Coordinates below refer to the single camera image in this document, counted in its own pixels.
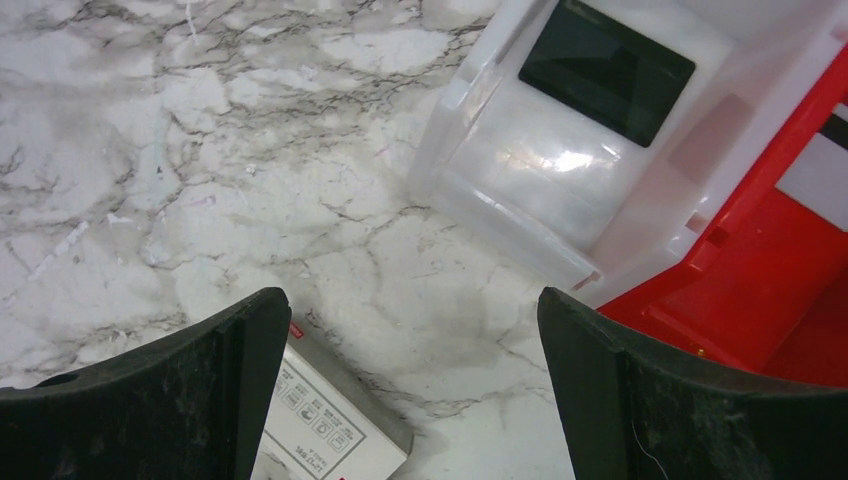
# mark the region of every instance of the translucent plastic container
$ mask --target translucent plastic container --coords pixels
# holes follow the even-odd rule
[[[409,186],[597,307],[686,255],[845,44],[848,1],[580,3],[695,64],[645,142],[519,78],[574,4],[507,0],[437,103]]]

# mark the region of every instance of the white marble table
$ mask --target white marble table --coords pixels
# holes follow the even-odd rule
[[[393,478],[571,478],[542,283],[402,183],[496,6],[0,2],[0,386],[275,285],[415,426]]]

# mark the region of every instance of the printed icon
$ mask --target printed icon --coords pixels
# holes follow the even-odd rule
[[[300,402],[302,400],[303,398],[295,390],[292,390],[291,392],[289,392],[288,395],[283,398],[283,401],[286,402],[286,405],[288,405],[289,408],[291,408],[292,410],[297,408],[297,406],[300,405]]]
[[[322,418],[321,420],[318,420],[318,423],[316,423],[314,427],[312,427],[312,430],[315,430],[315,433],[317,433],[321,438],[327,438],[327,435],[333,431],[333,426]]]
[[[339,432],[336,432],[335,435],[330,437],[330,441],[328,443],[330,444],[331,447],[333,447],[333,450],[335,450],[337,452],[341,452],[342,450],[345,449],[345,447],[347,447],[347,444],[350,443],[350,442],[348,441],[347,438],[345,438],[344,435],[342,435]]]
[[[303,420],[304,422],[306,422],[307,425],[309,425],[315,420],[315,417],[318,416],[318,410],[315,410],[312,405],[306,404],[303,406],[303,408],[300,409],[299,412],[297,412],[297,415],[300,417],[301,420]]]

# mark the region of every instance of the red container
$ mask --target red container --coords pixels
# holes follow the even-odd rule
[[[728,366],[848,387],[848,233],[776,188],[840,102],[848,48],[685,259],[599,310]]]

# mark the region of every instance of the small cardboard box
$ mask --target small cardboard box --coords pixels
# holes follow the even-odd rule
[[[412,428],[294,323],[262,442],[301,480],[385,480]]]

